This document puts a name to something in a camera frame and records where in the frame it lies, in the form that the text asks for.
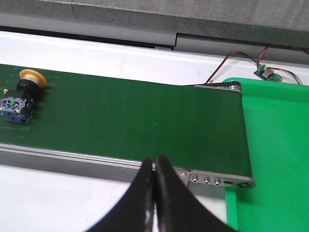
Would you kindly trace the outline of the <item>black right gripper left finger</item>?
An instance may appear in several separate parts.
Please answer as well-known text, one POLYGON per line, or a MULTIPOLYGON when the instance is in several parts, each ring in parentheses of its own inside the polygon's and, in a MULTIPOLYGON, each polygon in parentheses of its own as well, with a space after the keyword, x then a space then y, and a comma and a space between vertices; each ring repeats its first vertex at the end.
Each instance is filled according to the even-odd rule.
POLYGON ((154 221, 153 160, 146 158, 118 203, 89 232, 151 232, 154 221))

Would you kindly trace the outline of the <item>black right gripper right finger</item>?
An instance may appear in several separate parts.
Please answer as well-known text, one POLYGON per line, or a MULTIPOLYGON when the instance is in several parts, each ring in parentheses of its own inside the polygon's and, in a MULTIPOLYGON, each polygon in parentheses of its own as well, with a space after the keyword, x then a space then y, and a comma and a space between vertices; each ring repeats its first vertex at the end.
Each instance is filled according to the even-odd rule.
POLYGON ((155 162, 155 202, 161 232, 234 232, 205 208, 181 181, 167 156, 155 162))

